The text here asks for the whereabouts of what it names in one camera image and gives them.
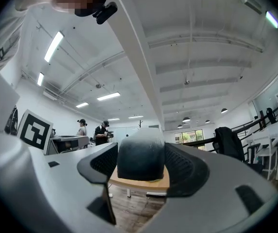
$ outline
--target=ceiling air conditioner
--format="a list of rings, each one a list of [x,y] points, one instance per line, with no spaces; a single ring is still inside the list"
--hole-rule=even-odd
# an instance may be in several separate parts
[[[50,93],[48,90],[44,90],[43,95],[51,100],[57,100],[53,93]]]
[[[257,14],[262,14],[262,6],[255,0],[241,0],[246,6],[254,10]]]

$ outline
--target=round pendant light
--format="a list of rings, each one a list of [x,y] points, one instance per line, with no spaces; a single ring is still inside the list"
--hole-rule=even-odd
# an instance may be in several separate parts
[[[184,117],[183,118],[183,122],[189,122],[190,121],[190,118],[189,117]]]

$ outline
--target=wooden table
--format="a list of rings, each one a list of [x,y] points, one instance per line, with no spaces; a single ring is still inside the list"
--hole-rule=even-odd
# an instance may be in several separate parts
[[[164,167],[164,177],[161,180],[148,182],[121,179],[117,176],[116,166],[109,183],[126,188],[128,197],[130,197],[130,189],[145,192],[165,193],[170,186],[169,173],[166,167]]]

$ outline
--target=t-shirt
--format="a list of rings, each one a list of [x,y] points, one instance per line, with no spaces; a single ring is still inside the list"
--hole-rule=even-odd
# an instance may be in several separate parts
[[[21,28],[27,10],[17,11],[12,0],[0,14],[0,70],[19,48]]]
[[[102,127],[102,126],[101,126],[101,128],[100,128],[100,126],[96,127],[96,130],[95,130],[96,146],[108,142],[107,137],[97,137],[97,134],[104,134],[105,132],[107,132],[107,130],[104,127]]]
[[[87,130],[86,130],[86,127],[80,127],[79,131],[77,132],[77,135],[80,135],[80,131],[82,131],[82,134],[83,135],[87,135]]]

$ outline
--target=white chair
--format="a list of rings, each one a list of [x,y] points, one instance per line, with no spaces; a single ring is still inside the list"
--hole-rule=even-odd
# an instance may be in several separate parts
[[[257,156],[262,157],[262,164],[264,165],[264,157],[269,157],[268,169],[263,169],[263,171],[268,172],[267,180],[269,180],[271,173],[275,170],[275,168],[277,168],[277,158],[278,158],[277,150],[278,150],[278,148],[273,147],[272,139],[269,138],[269,136],[265,130],[262,132],[257,132],[255,134],[253,134],[251,137],[253,138],[254,145],[258,144],[258,143],[261,144],[258,151],[255,153],[254,159],[256,159]],[[274,154],[276,154],[276,159],[275,159],[275,166],[272,169],[271,168],[271,159]]]

